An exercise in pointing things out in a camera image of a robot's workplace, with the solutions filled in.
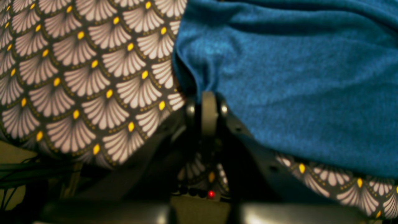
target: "blue fabric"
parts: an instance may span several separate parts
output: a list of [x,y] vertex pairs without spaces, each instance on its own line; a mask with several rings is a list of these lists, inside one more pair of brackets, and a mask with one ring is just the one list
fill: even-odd
[[173,67],[266,147],[398,178],[397,18],[391,0],[189,0]]

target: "black plastic part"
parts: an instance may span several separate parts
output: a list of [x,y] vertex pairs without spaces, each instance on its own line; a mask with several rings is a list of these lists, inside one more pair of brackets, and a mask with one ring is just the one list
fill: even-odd
[[213,92],[202,93],[201,106],[201,160],[204,164],[211,162],[216,148],[217,132],[217,99]]
[[177,193],[177,192],[178,192],[178,189],[179,189],[178,184],[177,184],[177,183],[176,183],[176,184],[173,184],[173,186],[172,186],[172,193]]
[[179,188],[179,192],[180,192],[180,194],[182,194],[182,195],[187,194],[187,193],[188,193],[188,187],[186,187],[186,186],[181,186],[181,187]]
[[276,160],[271,149],[253,139],[233,113],[225,113],[222,109],[226,106],[225,99],[220,94],[217,95],[217,103],[222,115],[218,120],[218,135],[223,140],[221,162],[233,202],[337,204],[296,179]]
[[41,222],[55,224],[176,224],[176,213],[167,203],[62,201],[46,205]]
[[190,188],[188,190],[189,195],[191,195],[192,197],[196,196],[198,194],[198,191],[195,188]]
[[207,191],[204,190],[199,190],[198,195],[200,198],[206,198],[207,197]]
[[245,203],[235,206],[228,224],[363,224],[356,208],[337,205]]

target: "red light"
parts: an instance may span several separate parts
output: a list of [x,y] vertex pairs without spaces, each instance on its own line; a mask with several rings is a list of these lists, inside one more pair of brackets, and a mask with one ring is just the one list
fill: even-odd
[[209,192],[207,193],[207,196],[208,196],[209,198],[213,199],[214,196],[216,196],[216,193],[215,193],[214,191],[209,191]]

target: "yellow dot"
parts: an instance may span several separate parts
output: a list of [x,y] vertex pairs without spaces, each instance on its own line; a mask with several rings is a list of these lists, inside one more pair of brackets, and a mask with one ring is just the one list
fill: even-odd
[[166,107],[166,103],[164,101],[159,103],[159,110],[163,110]]
[[113,24],[116,25],[116,24],[119,23],[119,21],[120,21],[119,17],[116,17],[116,18],[113,19]]
[[358,184],[359,187],[362,187],[363,181],[362,181],[361,178],[358,178],[357,184]]
[[56,78],[54,80],[54,86],[58,86],[60,82],[61,82],[61,80],[59,78]]
[[43,132],[40,131],[40,132],[38,132],[37,135],[36,135],[36,140],[37,140],[37,141],[40,141],[42,138],[43,138]]
[[73,112],[73,118],[74,118],[74,119],[79,118],[79,115],[80,115],[80,113],[79,113],[78,110],[75,110],[75,111]]
[[131,43],[131,44],[129,44],[129,45],[127,46],[127,50],[128,50],[128,51],[131,51],[133,48],[134,48],[134,44],[133,44],[133,43]]
[[147,77],[148,77],[148,71],[144,71],[143,73],[142,73],[142,79],[146,79]]
[[93,148],[93,154],[94,155],[97,155],[99,152],[100,152],[100,148],[99,148],[100,146],[98,145],[98,144],[96,144],[95,146],[94,146],[94,148]]
[[21,101],[21,106],[24,107],[26,105],[26,98],[23,98]]
[[49,54],[48,50],[43,51],[43,54],[41,55],[42,57],[46,57]]
[[162,30],[160,31],[160,33],[163,35],[166,33],[166,31],[167,31],[166,27],[163,27]]
[[304,173],[305,172],[305,165],[300,163],[300,165],[298,166],[300,173]]
[[95,68],[97,66],[98,66],[98,61],[97,60],[95,60],[95,61],[93,61],[93,63],[91,63],[91,67],[92,68]]
[[214,175],[214,172],[211,172],[211,173],[209,174],[209,182],[210,182],[210,183],[213,183],[214,179],[216,179],[216,175]]
[[129,132],[132,132],[133,130],[134,130],[134,123],[133,122],[130,122],[129,123]]
[[81,39],[83,39],[83,38],[84,38],[84,32],[81,31],[81,32],[79,32],[79,33],[77,34],[77,39],[81,40]]
[[108,92],[106,92],[106,98],[111,98],[111,96],[113,95],[113,91],[110,89],[108,90]]

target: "black cable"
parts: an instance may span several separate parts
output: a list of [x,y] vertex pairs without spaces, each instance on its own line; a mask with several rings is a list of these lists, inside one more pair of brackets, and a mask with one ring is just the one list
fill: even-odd
[[14,193],[17,191],[17,188],[18,188],[18,187],[15,187],[14,190],[12,190],[10,196],[9,196],[8,199],[7,199],[6,204],[4,205],[4,210],[7,209],[8,203],[11,201],[11,198],[12,198],[12,196],[14,195]]
[[52,173],[50,175],[40,175],[40,176],[35,176],[35,177],[31,177],[31,178],[19,178],[19,179],[11,179],[11,180],[4,180],[4,178],[0,179],[0,181],[2,182],[11,182],[11,181],[22,181],[22,180],[34,180],[34,179],[42,179],[44,177],[55,177],[55,176],[61,176],[61,175],[65,175],[65,174],[71,174],[71,173],[77,173],[80,172],[80,170],[68,170],[68,171],[63,171],[63,172],[56,172],[56,173]]
[[64,162],[58,162],[58,163],[37,163],[36,166],[29,166],[29,167],[24,167],[24,168],[17,168],[17,169],[0,169],[0,171],[13,171],[15,172],[15,170],[17,171],[24,171],[24,170],[35,170],[35,169],[43,169],[43,167],[60,167],[60,166],[68,166],[68,165],[72,165],[74,164],[71,161],[64,161]]
[[8,188],[4,189],[3,199],[1,201],[1,206],[0,206],[1,211],[5,210],[5,209],[3,209],[3,207],[4,207],[4,202],[6,201],[7,191],[8,191]]
[[7,174],[6,176],[4,176],[3,178],[0,178],[0,181],[4,181],[6,178],[9,178],[10,176],[12,176],[12,175],[14,175],[14,174],[16,174],[16,173],[18,173],[18,172],[22,172],[23,170],[30,170],[30,171],[32,171],[32,170],[40,170],[40,169],[28,169],[28,168],[26,168],[26,169],[20,169],[20,170],[17,170],[17,171],[12,171],[11,173],[9,173],[9,174]]
[[38,158],[40,158],[39,155],[34,156],[32,158],[24,159],[21,163],[26,163],[26,162],[30,163],[30,162],[36,161]]

